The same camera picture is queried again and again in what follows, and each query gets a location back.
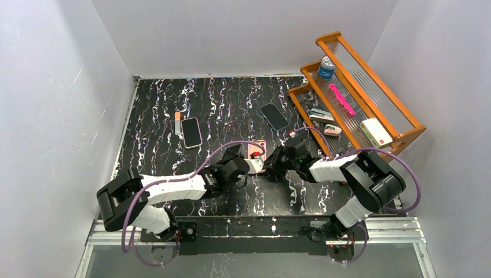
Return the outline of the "pink phone case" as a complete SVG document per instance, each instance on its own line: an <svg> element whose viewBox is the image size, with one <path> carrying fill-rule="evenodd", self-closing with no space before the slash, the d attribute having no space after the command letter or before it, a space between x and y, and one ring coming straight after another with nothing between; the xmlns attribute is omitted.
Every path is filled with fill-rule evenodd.
<svg viewBox="0 0 491 278"><path fill-rule="evenodd" d="M249 165L248 174L259 174L265 172L264 161L266 159L266 141L253 141L256 145L248 144L246 163Z"/></svg>

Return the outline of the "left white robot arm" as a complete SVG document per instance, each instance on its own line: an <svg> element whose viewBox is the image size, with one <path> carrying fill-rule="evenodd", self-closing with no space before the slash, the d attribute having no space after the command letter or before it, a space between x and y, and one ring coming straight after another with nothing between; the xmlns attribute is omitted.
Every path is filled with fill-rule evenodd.
<svg viewBox="0 0 491 278"><path fill-rule="evenodd" d="M132 225L163 236L177 230L177 220L169 209L157 208L157 204L219 197L262 168L259 152L246 158L240 146L234 145L226 149L222 160L197 174L151 176L135 168L126 170L96 193L104 228L115 232Z"/></svg>

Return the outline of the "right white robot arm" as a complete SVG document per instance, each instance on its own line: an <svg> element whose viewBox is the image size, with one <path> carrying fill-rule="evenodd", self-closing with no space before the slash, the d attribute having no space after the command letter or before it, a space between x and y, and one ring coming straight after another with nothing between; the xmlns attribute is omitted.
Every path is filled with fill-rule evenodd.
<svg viewBox="0 0 491 278"><path fill-rule="evenodd" d="M406 188L402 177L374 148L329 159L312 156L303 140L291 138L273 151L265 160L264 168L277 177L293 170L307 182L336 181L348 184L353 197L333 213L327 223L318 228L302 228L304 232L327 237L341 237L350 232L355 225L382 210Z"/></svg>

